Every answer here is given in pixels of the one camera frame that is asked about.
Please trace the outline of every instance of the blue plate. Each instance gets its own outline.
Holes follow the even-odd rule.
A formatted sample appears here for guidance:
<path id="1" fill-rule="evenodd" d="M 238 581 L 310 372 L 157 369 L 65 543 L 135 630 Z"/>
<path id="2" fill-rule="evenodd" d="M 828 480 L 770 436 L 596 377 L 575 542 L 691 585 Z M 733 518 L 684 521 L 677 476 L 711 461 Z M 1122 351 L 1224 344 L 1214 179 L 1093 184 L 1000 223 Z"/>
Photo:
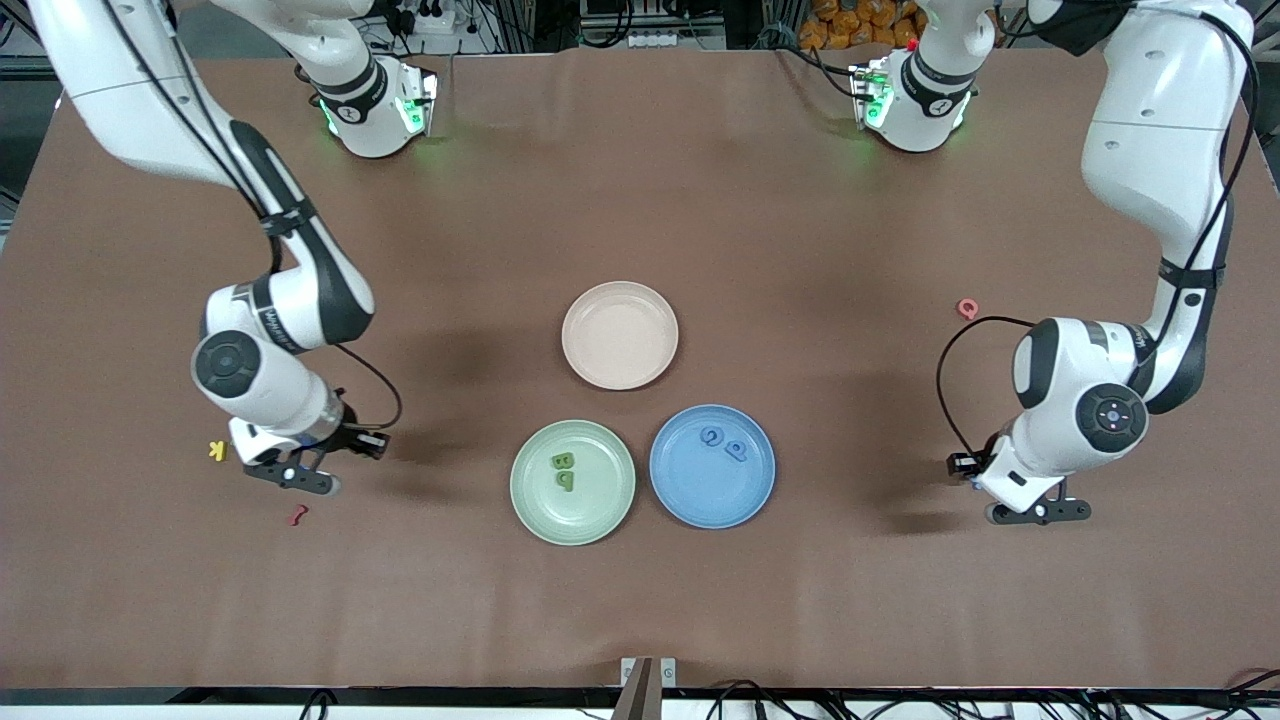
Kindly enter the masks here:
<path id="1" fill-rule="evenodd" d="M 721 530 L 751 519 L 773 492 L 773 446 L 741 410 L 699 405 L 658 430 L 649 452 L 653 489 L 672 515 Z"/>

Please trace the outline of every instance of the pile of orange items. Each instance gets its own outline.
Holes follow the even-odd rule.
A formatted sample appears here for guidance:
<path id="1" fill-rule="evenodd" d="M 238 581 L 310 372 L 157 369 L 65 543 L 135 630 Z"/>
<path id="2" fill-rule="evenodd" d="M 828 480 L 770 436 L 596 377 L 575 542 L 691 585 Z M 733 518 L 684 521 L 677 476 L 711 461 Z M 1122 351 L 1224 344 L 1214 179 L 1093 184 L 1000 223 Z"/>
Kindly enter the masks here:
<path id="1" fill-rule="evenodd" d="M 858 0 L 852 10 L 840 0 L 812 0 L 813 15 L 800 26 L 803 50 L 844 50 L 865 42 L 906 47 L 920 37 L 928 17 L 914 0 Z"/>

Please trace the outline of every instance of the tabletop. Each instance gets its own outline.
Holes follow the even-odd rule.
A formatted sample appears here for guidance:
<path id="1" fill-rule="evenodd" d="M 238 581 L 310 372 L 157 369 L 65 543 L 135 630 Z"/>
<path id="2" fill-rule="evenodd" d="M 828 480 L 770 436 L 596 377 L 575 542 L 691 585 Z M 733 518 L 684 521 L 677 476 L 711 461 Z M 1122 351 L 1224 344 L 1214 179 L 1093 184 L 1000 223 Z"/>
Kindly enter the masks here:
<path id="1" fill-rule="evenodd" d="M 1203 389 L 1073 478 L 1088 521 L 993 527 L 942 465 L 956 301 L 1151 309 L 1155 238 L 1079 172 L 1101 56 L 993 53 L 925 155 L 860 135 L 847 99 L 772 53 L 448 65 L 442 137 L 381 160 L 326 135 L 291 63 L 200 67 L 378 299 L 352 347 L 406 414 L 384 460 L 326 460 L 333 498 L 207 457 L 227 418 L 188 363 L 207 293 L 268 265 L 255 218 L 115 161 L 61 105 L 0 256 L 0 682 L 591 685 L 655 655 L 691 685 L 1220 685 L 1276 664 L 1280 204 L 1256 149 Z M 680 320 L 639 391 L 561 354 L 570 304 L 614 279 Z M 973 438 L 1018 411 L 1018 338 L 986 327 L 948 360 Z M 337 351 L 303 360 L 362 418 L 392 411 Z M 684 525 L 648 480 L 658 429 L 703 402 L 777 454 L 768 503 L 728 530 Z M 570 418 L 613 429 L 639 478 L 585 547 L 535 538 L 508 493 L 521 443 Z"/>

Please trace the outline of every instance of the brown table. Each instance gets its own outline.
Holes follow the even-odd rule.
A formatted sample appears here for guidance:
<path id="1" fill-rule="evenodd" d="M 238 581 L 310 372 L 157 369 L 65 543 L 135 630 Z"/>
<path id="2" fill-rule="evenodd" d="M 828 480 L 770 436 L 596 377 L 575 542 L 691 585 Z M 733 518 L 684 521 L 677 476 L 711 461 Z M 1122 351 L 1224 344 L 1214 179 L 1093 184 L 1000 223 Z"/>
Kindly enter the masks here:
<path id="1" fill-rule="evenodd" d="M 264 240 L 232 192 L 125 168 L 64 104 L 0 259 L 5 684 L 582 685 L 653 653 L 685 684 L 1217 685 L 1276 664 L 1280 205 L 1257 152 L 1204 388 L 1073 482 L 1093 519 L 996 528 L 942 470 L 957 299 L 1149 311 L 1155 240 L 1079 176 L 1100 56 L 996 53 L 969 122 L 919 156 L 767 53 L 463 58 L 448 140 L 376 161 L 326 136 L 289 63 L 202 68 L 372 283 L 356 347 L 407 414 L 381 462 L 329 461 L 333 500 L 207 459 L 225 418 L 188 377 L 197 318 L 265 268 Z M 681 322 L 637 392 L 559 352 L 570 302 L 618 278 Z M 975 439 L 1018 410 L 1018 337 L 954 352 Z M 390 411 L 339 354 L 307 363 Z M 517 521 L 508 469 L 539 427 L 604 423 L 644 479 L 658 428 L 700 402 L 773 439 L 750 523 L 685 527 L 646 482 L 593 546 Z"/>

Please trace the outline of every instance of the white plate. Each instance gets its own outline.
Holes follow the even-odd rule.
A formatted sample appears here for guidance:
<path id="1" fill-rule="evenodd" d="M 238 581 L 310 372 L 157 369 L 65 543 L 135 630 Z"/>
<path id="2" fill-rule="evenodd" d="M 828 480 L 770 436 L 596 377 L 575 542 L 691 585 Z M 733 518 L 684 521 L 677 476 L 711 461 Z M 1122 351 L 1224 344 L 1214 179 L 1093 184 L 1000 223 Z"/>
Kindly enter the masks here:
<path id="1" fill-rule="evenodd" d="M 605 389 L 652 383 L 676 356 L 676 311 L 652 288 L 614 281 L 584 292 L 564 315 L 561 345 L 582 379 Z"/>

